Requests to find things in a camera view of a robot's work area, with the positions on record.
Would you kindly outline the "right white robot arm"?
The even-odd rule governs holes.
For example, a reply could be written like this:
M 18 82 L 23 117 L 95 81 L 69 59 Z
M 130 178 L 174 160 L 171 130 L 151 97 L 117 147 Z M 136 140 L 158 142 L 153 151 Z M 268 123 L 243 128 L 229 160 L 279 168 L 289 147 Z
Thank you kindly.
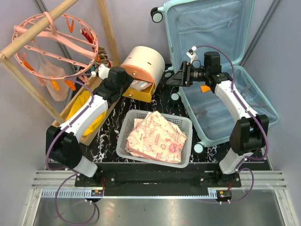
M 214 182 L 225 186 L 238 172 L 239 167 L 255 151 L 268 146 L 267 133 L 269 119 L 259 115 L 236 91 L 234 80 L 222 72 L 220 53 L 209 51 L 204 54 L 204 64 L 194 67 L 195 51 L 187 52 L 190 62 L 182 62 L 180 69 L 167 80 L 167 84 L 189 87 L 195 81 L 205 82 L 202 91 L 211 90 L 228 108 L 235 126 L 230 135 L 230 150 L 214 171 Z

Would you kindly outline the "orange capped tube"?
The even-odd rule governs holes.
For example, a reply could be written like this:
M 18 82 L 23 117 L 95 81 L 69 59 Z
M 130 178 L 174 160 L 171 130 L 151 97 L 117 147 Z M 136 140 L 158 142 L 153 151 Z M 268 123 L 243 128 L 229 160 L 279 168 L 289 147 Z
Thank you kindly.
M 201 86 L 200 89 L 201 89 L 201 91 L 202 91 L 203 93 L 208 92 L 208 91 L 211 91 L 211 88 L 210 88 L 209 86 L 207 86 L 207 85 Z

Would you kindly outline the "light blue ribbed suitcase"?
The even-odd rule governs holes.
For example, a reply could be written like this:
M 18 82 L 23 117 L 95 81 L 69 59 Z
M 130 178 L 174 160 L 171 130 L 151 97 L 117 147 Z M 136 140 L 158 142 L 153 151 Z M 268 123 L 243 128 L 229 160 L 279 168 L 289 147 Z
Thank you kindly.
M 253 13 L 252 0 L 171 0 L 155 7 L 150 16 L 155 23 L 165 21 L 171 57 L 171 70 L 180 69 L 183 61 L 190 61 L 186 52 L 198 49 L 194 66 L 204 62 L 208 51 L 221 51 L 224 72 L 235 77 L 241 96 L 258 114 L 266 115 L 269 124 L 278 122 L 279 115 L 259 89 L 249 73 L 240 65 Z M 203 93 L 200 82 L 179 88 L 179 95 L 204 147 L 228 142 L 235 122 L 226 105 L 211 91 Z

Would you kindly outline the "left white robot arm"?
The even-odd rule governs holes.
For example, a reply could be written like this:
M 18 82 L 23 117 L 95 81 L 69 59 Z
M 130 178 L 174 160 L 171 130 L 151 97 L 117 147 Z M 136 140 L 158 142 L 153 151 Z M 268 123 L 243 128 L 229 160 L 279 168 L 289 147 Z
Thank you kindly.
M 80 139 L 88 127 L 102 113 L 106 112 L 128 90 L 134 81 L 124 68 L 100 66 L 98 76 L 100 85 L 88 90 L 87 102 L 59 127 L 50 126 L 46 131 L 46 165 L 54 160 L 66 168 L 85 176 L 91 186 L 100 184 L 101 174 L 95 163 L 82 154 Z

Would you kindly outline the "white cosmetic box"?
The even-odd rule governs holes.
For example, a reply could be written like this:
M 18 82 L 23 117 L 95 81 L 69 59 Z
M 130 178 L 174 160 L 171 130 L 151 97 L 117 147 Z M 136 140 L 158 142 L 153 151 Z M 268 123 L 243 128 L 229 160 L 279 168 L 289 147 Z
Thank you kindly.
M 137 91 L 142 91 L 152 85 L 153 85 L 153 83 L 151 83 L 151 82 L 141 81 L 141 80 L 133 80 L 133 82 L 130 85 L 130 88 L 137 90 Z

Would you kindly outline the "pink toy washing machine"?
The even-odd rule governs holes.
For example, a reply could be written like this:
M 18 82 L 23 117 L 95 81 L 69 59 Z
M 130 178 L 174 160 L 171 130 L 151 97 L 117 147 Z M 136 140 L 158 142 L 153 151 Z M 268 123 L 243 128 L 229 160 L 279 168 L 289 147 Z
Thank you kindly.
M 131 50 L 121 67 L 135 80 L 150 84 L 140 91 L 128 88 L 123 96 L 147 103 L 151 102 L 152 95 L 165 71 L 165 61 L 161 54 L 152 48 L 137 46 Z

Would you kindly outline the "cream pink cartoon print cloth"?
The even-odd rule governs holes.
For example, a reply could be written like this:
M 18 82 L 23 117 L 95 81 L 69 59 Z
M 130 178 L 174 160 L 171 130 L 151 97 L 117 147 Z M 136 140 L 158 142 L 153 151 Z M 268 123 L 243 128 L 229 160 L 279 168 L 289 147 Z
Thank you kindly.
M 178 125 L 158 111 L 149 112 L 144 119 L 134 119 L 125 151 L 135 157 L 179 164 L 186 140 L 187 136 Z

